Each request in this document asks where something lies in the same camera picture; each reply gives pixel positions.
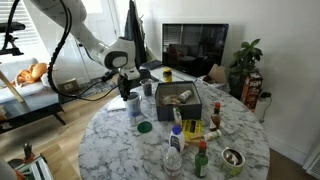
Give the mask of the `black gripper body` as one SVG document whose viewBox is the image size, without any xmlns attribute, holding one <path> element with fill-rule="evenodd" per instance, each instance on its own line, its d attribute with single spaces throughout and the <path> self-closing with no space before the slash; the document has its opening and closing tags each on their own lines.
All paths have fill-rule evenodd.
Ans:
<svg viewBox="0 0 320 180">
<path fill-rule="evenodd" d="M 120 68 L 118 77 L 118 88 L 120 95 L 130 94 L 131 84 L 140 77 L 140 73 L 136 67 Z"/>
</svg>

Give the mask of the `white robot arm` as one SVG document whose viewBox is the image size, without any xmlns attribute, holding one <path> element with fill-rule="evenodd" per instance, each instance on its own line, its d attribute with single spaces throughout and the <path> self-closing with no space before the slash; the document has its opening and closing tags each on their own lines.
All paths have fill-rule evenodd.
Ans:
<svg viewBox="0 0 320 180">
<path fill-rule="evenodd" d="M 117 69 L 119 72 L 118 88 L 124 101 L 130 96 L 131 83 L 140 77 L 135 64 L 135 42 L 119 37 L 111 45 L 97 39 L 84 24 L 87 13 L 81 0 L 30 0 L 42 13 L 64 28 L 48 67 L 48 82 L 51 89 L 64 96 L 52 78 L 53 66 L 69 34 L 72 34 L 82 44 L 89 58 L 109 70 Z"/>
</svg>

